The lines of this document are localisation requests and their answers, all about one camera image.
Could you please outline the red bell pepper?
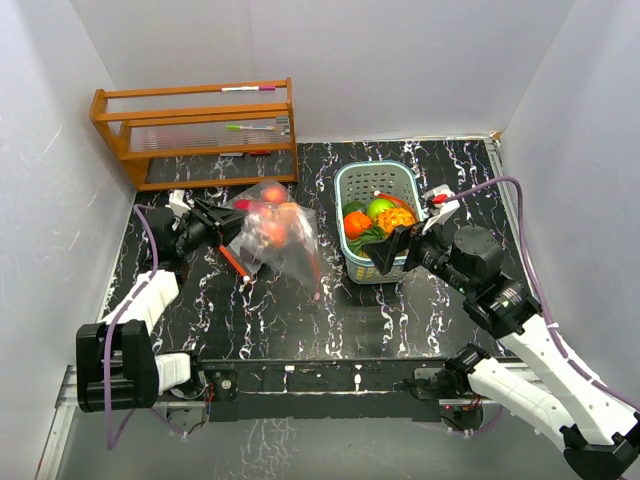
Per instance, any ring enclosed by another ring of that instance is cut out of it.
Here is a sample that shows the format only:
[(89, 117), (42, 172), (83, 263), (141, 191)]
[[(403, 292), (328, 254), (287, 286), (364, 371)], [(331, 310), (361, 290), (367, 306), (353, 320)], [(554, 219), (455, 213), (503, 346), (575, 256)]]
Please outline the red bell pepper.
[(240, 199), (234, 203), (234, 208), (240, 211), (250, 211), (258, 206), (258, 202), (251, 199)]

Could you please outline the small orange pineapple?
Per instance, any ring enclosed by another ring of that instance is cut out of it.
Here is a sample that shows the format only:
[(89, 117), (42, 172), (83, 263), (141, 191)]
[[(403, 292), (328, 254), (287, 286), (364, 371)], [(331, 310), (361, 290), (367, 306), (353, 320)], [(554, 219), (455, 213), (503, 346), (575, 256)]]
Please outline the small orange pineapple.
[(347, 245), (352, 253), (365, 257), (362, 247), (366, 244), (384, 240), (390, 236), (395, 227), (411, 226), (417, 219), (404, 208), (393, 208), (379, 214), (372, 220), (373, 226), (357, 240), (349, 240)]

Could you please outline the small orange tangerine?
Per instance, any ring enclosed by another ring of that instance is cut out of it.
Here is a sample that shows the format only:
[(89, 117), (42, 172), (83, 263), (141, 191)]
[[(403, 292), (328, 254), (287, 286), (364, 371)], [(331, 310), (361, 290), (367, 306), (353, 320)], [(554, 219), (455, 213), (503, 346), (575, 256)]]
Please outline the small orange tangerine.
[(351, 212), (343, 219), (344, 232), (349, 240), (357, 240), (372, 226), (372, 220), (361, 211)]

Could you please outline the green lime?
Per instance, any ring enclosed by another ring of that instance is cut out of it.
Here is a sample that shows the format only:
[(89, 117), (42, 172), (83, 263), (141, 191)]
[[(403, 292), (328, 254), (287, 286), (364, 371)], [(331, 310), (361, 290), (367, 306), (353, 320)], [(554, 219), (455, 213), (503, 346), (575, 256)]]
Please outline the green lime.
[(379, 214), (385, 212), (386, 210), (393, 209), (394, 207), (395, 205), (391, 200), (385, 198), (376, 198), (369, 203), (366, 209), (366, 215), (371, 220), (375, 220)]

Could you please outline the orange fruit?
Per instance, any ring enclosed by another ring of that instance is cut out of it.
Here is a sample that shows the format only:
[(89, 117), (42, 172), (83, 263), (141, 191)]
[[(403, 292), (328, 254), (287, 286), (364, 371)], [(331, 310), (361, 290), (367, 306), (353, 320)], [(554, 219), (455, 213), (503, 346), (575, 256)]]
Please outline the orange fruit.
[(261, 227), (262, 234), (266, 237), (267, 244), (274, 248), (283, 248), (288, 239), (287, 230), (278, 223), (267, 222)]

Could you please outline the clear orange-zip bag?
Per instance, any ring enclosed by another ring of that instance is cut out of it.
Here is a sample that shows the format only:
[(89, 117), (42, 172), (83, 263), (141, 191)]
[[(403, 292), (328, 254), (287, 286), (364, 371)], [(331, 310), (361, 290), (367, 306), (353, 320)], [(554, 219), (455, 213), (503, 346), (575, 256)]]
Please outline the clear orange-zip bag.
[(243, 280), (253, 279), (266, 265), (297, 280), (319, 299), (322, 273), (314, 210), (296, 203), (275, 180), (253, 185), (223, 206), (245, 215), (238, 236), (220, 249)]

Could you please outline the pink peach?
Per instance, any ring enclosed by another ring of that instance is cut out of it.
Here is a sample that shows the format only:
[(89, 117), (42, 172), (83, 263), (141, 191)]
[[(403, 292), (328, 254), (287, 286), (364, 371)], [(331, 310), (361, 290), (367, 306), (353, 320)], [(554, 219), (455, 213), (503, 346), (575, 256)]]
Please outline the pink peach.
[(272, 185), (261, 192), (261, 198), (265, 202), (281, 204), (287, 200), (287, 191), (280, 186)]

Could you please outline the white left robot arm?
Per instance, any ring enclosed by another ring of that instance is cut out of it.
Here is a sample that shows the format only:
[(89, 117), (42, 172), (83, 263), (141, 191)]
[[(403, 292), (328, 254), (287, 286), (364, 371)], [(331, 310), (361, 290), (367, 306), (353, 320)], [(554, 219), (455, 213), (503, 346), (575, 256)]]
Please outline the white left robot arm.
[(141, 215), (151, 256), (129, 293), (102, 320), (76, 333), (77, 398), (86, 413), (150, 408), (174, 389), (200, 396), (207, 376), (187, 352), (156, 354), (150, 338), (189, 274), (188, 257), (201, 246), (228, 246), (240, 233), (242, 210), (197, 201), (184, 213), (170, 207)]

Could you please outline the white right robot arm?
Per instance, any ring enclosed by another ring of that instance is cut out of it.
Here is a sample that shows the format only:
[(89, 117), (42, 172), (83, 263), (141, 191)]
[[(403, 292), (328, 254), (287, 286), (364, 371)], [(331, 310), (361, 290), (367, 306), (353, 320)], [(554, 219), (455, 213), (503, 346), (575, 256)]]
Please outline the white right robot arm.
[(638, 408), (603, 384), (528, 290), (502, 272), (503, 251), (488, 230), (465, 226), (446, 242), (440, 226), (419, 223), (363, 250), (382, 274), (403, 253), (405, 270), (423, 267), (457, 290), (471, 320), (540, 380), (529, 383), (469, 344), (441, 373), (453, 394), (496, 401), (552, 441), (582, 479), (620, 479), (638, 460)]

